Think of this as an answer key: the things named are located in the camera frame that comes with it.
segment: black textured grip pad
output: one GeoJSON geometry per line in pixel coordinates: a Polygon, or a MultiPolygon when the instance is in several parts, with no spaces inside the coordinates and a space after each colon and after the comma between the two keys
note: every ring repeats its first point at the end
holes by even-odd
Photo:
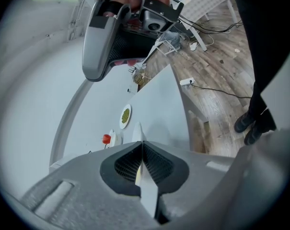
{"type": "Polygon", "coordinates": [[[107,65],[118,60],[146,58],[155,40],[140,34],[119,30],[111,48],[107,65]]]}

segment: person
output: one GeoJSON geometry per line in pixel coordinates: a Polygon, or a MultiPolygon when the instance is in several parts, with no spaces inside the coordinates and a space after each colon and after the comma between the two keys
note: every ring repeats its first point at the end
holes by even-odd
{"type": "MultiPolygon", "coordinates": [[[[137,9],[141,0],[113,0],[129,3],[137,9]]],[[[159,0],[169,4],[170,0],[159,0]]],[[[283,65],[290,52],[290,36],[276,32],[276,12],[282,11],[283,18],[290,18],[290,0],[236,0],[244,24],[253,61],[255,83],[248,111],[237,119],[234,130],[244,132],[249,126],[244,143],[254,144],[263,133],[275,130],[276,125],[260,93],[267,87],[283,65]]]]}

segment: black pants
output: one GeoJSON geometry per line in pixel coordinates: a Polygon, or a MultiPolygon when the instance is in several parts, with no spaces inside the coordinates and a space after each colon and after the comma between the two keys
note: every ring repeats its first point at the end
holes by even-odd
{"type": "Polygon", "coordinates": [[[274,78],[290,52],[290,35],[280,31],[278,21],[290,18],[290,0],[236,0],[255,72],[254,92],[249,114],[260,132],[275,130],[276,125],[260,93],[274,78]]]}

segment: shoe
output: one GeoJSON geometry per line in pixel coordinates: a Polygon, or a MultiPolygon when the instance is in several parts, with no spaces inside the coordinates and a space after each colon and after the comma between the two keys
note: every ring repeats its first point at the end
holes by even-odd
{"type": "Polygon", "coordinates": [[[254,144],[257,140],[260,139],[262,133],[258,130],[256,123],[251,127],[251,130],[247,133],[244,143],[249,146],[254,144]]]}
{"type": "Polygon", "coordinates": [[[237,133],[242,133],[244,132],[248,126],[250,126],[253,122],[255,121],[255,119],[253,117],[250,116],[250,114],[244,113],[242,116],[240,116],[235,124],[234,124],[234,130],[237,133]]]}

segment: white power strip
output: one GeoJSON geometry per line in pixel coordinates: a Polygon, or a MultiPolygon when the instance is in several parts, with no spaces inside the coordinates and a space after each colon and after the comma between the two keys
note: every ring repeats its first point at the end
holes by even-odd
{"type": "Polygon", "coordinates": [[[190,84],[194,84],[194,82],[195,82],[194,78],[183,79],[183,80],[180,81],[180,85],[181,86],[190,85],[190,84]]]}

